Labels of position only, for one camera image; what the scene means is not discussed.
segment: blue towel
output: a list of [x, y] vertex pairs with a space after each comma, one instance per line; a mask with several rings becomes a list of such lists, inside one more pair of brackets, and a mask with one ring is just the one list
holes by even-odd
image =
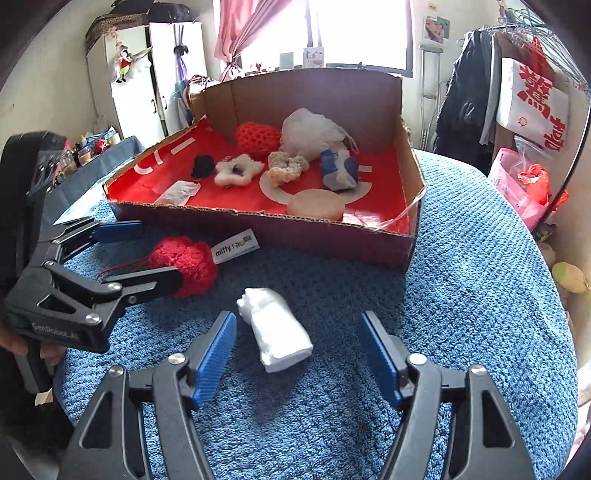
[[[252, 331], [239, 321], [216, 397], [194, 415], [217, 479], [378, 477], [400, 416], [381, 398], [356, 338], [355, 323], [368, 309], [410, 351], [442, 367], [484, 364], [517, 420], [537, 478], [554, 479], [577, 419], [573, 342], [554, 283], [531, 235], [483, 175], [437, 155], [418, 155], [427, 196], [406, 276], [283, 248], [231, 260], [202, 297], [128, 309], [108, 353], [69, 351], [55, 384], [66, 413], [80, 419], [111, 365], [155, 365], [185, 350], [221, 310], [236, 311], [245, 287], [270, 287], [306, 328], [314, 353], [267, 374]], [[105, 202], [92, 214], [113, 218]], [[69, 267], [93, 277], [146, 256], [172, 233], [150, 229], [124, 249], [97, 245]], [[165, 479], [150, 406], [145, 416], [154, 478]], [[449, 408], [443, 408], [429, 480], [440, 477], [448, 422]]]

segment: orange mesh ball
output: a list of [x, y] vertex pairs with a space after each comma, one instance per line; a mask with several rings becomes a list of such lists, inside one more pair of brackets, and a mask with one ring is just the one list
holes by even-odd
[[281, 131], [269, 125], [247, 122], [236, 129], [238, 148], [251, 157], [268, 155], [279, 150]]

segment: white flower-shaped sponge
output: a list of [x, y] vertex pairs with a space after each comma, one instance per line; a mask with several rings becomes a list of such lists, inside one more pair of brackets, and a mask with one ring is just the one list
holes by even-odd
[[214, 179], [219, 187], [230, 185], [246, 186], [263, 169], [263, 163], [254, 161], [248, 155], [240, 155], [233, 160], [216, 163], [217, 175]]

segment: pink plastic bag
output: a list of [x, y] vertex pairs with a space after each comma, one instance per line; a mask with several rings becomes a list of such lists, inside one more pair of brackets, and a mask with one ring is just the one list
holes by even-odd
[[546, 211], [546, 205], [540, 205], [527, 195], [523, 185], [517, 181], [520, 172], [528, 170], [531, 164], [512, 150], [501, 148], [492, 163], [488, 179], [507, 199], [526, 227], [532, 231]]

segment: poster on wall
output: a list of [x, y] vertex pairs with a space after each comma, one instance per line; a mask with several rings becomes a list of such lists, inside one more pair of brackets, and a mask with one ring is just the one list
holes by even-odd
[[450, 21], [446, 18], [428, 15], [425, 17], [423, 38], [439, 45], [446, 45], [449, 41]]

